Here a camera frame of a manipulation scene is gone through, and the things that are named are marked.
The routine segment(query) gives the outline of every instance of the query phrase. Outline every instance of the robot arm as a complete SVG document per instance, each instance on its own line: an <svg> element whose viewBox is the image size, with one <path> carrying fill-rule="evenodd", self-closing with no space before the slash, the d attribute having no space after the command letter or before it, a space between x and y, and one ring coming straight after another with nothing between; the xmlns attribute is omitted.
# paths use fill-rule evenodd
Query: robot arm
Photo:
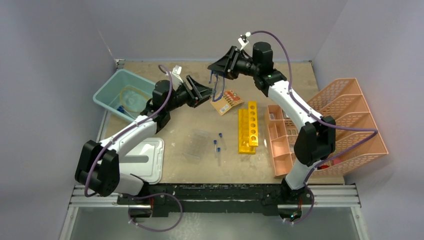
<svg viewBox="0 0 424 240"><path fill-rule="evenodd" d="M239 39L242 49L249 43L246 36ZM323 117L308 106L293 89L289 89L287 78L274 69L273 51L267 42L255 43L252 57L232 46L225 56L209 65L208 69L230 80L238 78L239 74L253 77L256 88L284 109L296 126L298 137L294 145L297 159L283 179L281 188L283 194L289 196L303 191L309 171L335 150L335 129L319 124L310 115L319 116L324 122L333 125L336 124L335 120L331 116ZM289 91L301 105L309 109L309 112L299 107L289 95Z"/></svg>
<svg viewBox="0 0 424 240"><path fill-rule="evenodd" d="M170 111L187 104L196 108L206 102L213 93L212 88L203 86L192 79L186 77L187 83L182 81L178 75L179 71L172 72L172 83L175 89L171 89L171 97L162 111L146 120L157 111L165 102L170 91L168 80L158 81L152 93L152 98L147 102L146 108L140 115L115 135L100 142L88 141L84 144L75 172L75 180L85 185L90 168L96 157L101 160L97 162L89 181L89 188L101 196L109 196L111 193L129 194L136 196L147 182L137 176L123 174L119 169L119 156L125 156L135 146L146 138L152 137L159 132L171 119Z"/></svg>

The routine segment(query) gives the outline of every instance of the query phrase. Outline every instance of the black metal base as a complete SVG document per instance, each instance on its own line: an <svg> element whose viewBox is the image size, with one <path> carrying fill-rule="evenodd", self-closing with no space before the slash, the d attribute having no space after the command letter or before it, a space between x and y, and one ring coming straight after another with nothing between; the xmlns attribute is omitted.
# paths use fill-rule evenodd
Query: black metal base
<svg viewBox="0 0 424 240"><path fill-rule="evenodd" d="M168 193L181 202L185 213L261 213L264 216L290 218L297 210L279 208L278 205L297 206L299 198L303 204L310 204L306 192L291 199L284 199L280 184L175 184L160 183L149 185L143 192L147 194ZM166 195L134 201L119 197L118 205L150 205L153 203L152 217L167 217L169 213L180 211L177 202Z"/></svg>

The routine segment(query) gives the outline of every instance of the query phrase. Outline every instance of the blue object in bin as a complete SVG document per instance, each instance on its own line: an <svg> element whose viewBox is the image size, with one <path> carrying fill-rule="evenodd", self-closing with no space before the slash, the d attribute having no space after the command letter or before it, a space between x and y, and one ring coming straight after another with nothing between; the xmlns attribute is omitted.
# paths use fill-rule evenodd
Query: blue object in bin
<svg viewBox="0 0 424 240"><path fill-rule="evenodd" d="M120 112L120 113L125 113L124 106L120 105L118 107L117 111Z"/></svg>

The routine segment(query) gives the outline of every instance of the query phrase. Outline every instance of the white label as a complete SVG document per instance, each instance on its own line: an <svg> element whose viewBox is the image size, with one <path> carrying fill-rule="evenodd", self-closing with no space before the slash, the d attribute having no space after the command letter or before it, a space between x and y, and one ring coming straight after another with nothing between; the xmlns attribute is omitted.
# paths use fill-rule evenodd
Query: white label
<svg viewBox="0 0 424 240"><path fill-rule="evenodd" d="M225 111L226 111L229 107L230 107L230 106L229 106L228 104L226 104L225 106L223 106L223 107L219 110L219 112L223 113L223 112L225 112Z"/></svg>
<svg viewBox="0 0 424 240"><path fill-rule="evenodd" d="M175 65L175 67L172 69L172 73L176 74L176 75L180 75L181 74L181 66Z"/></svg>

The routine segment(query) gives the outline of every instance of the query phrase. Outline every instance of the small blue object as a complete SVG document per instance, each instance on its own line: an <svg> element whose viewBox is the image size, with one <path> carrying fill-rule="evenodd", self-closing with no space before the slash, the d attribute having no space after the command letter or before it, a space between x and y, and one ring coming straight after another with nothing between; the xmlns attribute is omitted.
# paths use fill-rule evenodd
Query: small blue object
<svg viewBox="0 0 424 240"><path fill-rule="evenodd" d="M221 142L222 142L222 145L224 146L224 150L227 150L227 145L225 144L223 134L222 133L218 133L218 134L219 134L219 137L221 138Z"/></svg>
<svg viewBox="0 0 424 240"><path fill-rule="evenodd" d="M124 106L119 106L118 107L118 109L116 109L118 112L120 112L120 113L124 113L125 112L125 110L124 110Z"/></svg>

